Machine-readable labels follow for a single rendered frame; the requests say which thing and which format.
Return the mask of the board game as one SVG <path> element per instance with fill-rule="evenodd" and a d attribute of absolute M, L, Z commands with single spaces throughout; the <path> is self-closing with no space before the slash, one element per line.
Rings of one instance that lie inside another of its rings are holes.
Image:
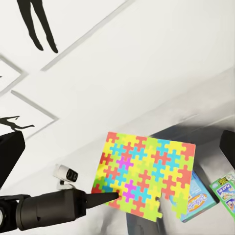
<path fill-rule="evenodd" d="M 235 219 L 235 169 L 210 184 L 210 188 Z"/>
<path fill-rule="evenodd" d="M 178 202 L 174 202 L 174 195 L 170 195 L 170 201 L 173 206 L 178 207 Z M 186 223 L 216 205 L 217 203 L 213 197 L 205 188 L 194 170 L 192 170 L 188 197 L 188 211 L 186 215 L 182 214 L 181 221 Z"/>

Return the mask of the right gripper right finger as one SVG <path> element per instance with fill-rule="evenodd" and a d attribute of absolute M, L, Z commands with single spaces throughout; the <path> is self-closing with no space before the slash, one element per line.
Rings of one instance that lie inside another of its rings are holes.
<path fill-rule="evenodd" d="M 219 147 L 235 169 L 235 132 L 224 130 L 220 139 Z"/>

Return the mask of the jigsaw puzzle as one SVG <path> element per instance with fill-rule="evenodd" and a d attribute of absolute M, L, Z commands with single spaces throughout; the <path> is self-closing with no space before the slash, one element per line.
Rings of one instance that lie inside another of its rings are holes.
<path fill-rule="evenodd" d="M 160 201 L 174 195 L 172 211 L 188 211 L 195 144 L 110 133 L 102 150 L 91 193 L 118 192 L 105 205 L 156 222 Z"/>

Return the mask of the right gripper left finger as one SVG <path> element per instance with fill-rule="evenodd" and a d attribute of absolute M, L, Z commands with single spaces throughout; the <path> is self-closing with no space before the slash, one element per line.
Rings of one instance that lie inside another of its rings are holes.
<path fill-rule="evenodd" d="M 25 150 L 21 130 L 0 136 L 0 189 Z"/>

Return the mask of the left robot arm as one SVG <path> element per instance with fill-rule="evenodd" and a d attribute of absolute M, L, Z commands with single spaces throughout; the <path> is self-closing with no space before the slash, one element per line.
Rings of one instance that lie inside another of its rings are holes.
<path fill-rule="evenodd" d="M 55 164 L 51 175 L 58 179 L 56 192 L 0 196 L 0 233 L 75 221 L 86 215 L 86 209 L 119 197 L 118 192 L 88 194 L 76 189 L 71 182 L 76 182 L 78 173 L 62 164 Z"/>

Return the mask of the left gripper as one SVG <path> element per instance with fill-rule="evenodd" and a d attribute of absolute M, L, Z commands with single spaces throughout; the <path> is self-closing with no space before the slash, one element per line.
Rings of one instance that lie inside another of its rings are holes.
<path fill-rule="evenodd" d="M 75 221 L 92 209 L 119 197 L 118 192 L 86 193 L 75 188 L 39 195 L 36 214 L 40 227 Z"/>

